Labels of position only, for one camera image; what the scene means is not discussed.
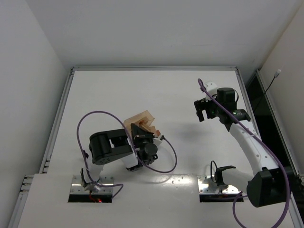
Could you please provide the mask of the transparent orange plastic box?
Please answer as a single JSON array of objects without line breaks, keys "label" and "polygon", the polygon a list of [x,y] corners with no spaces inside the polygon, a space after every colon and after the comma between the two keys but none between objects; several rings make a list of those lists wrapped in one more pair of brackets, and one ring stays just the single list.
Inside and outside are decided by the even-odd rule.
[{"label": "transparent orange plastic box", "polygon": [[152,125],[155,118],[151,115],[151,113],[146,110],[137,115],[134,115],[126,120],[124,120],[123,124],[127,128],[129,132],[131,132],[131,124],[135,124],[136,126],[140,127],[141,129],[153,133],[156,138],[158,138],[161,133],[159,130]]}]

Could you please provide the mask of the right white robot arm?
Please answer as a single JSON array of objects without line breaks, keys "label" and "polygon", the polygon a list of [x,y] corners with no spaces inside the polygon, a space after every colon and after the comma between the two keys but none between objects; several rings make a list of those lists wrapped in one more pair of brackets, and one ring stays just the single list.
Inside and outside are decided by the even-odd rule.
[{"label": "right white robot arm", "polygon": [[194,106],[200,122],[204,121],[204,112],[208,119],[219,118],[240,145],[253,172],[247,175],[232,165],[218,167],[214,173],[216,184],[237,187],[248,195],[256,208],[285,202],[291,190],[288,179],[292,176],[292,169],[281,169],[261,144],[246,110],[237,109],[235,90],[219,88],[211,97],[195,101]]}]

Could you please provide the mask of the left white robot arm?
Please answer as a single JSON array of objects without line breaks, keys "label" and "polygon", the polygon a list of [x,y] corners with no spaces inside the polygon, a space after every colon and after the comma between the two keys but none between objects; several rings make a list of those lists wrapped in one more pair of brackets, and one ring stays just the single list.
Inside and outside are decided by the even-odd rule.
[{"label": "left white robot arm", "polygon": [[136,171],[158,159],[158,148],[153,141],[154,133],[141,124],[132,123],[130,127],[135,151],[132,150],[124,129],[97,132],[90,136],[89,150],[92,157],[91,163],[88,164],[90,174],[81,171],[83,187],[92,184],[90,177],[93,181],[101,182],[100,172],[103,166],[116,160],[121,160],[128,171]]}]

